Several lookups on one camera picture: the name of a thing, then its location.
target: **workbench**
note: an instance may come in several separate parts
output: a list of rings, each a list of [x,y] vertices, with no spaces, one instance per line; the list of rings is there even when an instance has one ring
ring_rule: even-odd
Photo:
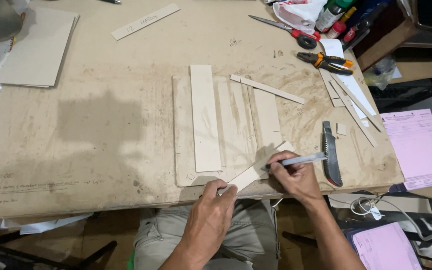
[[[324,193],[387,190],[404,181],[386,131],[369,127],[379,144],[372,147],[348,111],[333,107],[320,72],[295,57],[305,51],[296,40],[248,17],[271,18],[260,1],[177,0],[180,11],[121,40],[111,36],[171,3],[40,1],[81,18],[54,88],[3,86],[0,218],[197,200],[204,186],[175,185],[172,76],[188,76],[189,65],[212,65],[214,76],[250,75],[304,98],[301,105],[276,97],[282,138],[301,155],[321,151],[322,121],[330,121],[344,186],[331,185],[315,163]],[[320,51],[318,45],[312,52]],[[345,57],[356,62],[348,52]],[[357,64],[355,69],[376,108]],[[336,134],[336,123],[346,125],[346,136]],[[270,179],[253,182],[238,196],[283,193]]]

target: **left hand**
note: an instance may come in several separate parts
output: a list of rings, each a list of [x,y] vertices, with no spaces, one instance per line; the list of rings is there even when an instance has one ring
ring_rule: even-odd
[[[228,184],[213,180],[191,207],[180,245],[189,252],[195,265],[204,265],[216,254],[230,228],[238,188],[232,185],[221,196],[218,189]]]

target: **paper stack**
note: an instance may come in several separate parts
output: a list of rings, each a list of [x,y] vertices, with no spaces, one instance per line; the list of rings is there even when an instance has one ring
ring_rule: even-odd
[[[0,70],[0,83],[51,87],[56,84],[79,15],[30,2],[21,32]]]

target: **pants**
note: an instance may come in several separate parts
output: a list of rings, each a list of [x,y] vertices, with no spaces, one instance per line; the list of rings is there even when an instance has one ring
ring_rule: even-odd
[[[134,270],[157,270],[183,236],[191,206],[141,210],[134,238]],[[277,270],[279,242],[276,211],[269,200],[237,200],[231,226],[213,259],[252,263],[254,270]]]

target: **pink paper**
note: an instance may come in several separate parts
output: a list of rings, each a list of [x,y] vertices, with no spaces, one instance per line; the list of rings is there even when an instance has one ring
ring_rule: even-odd
[[[353,235],[367,270],[421,270],[410,241],[397,222]]]
[[[406,189],[431,187],[431,110],[382,113],[381,118],[403,171]]]

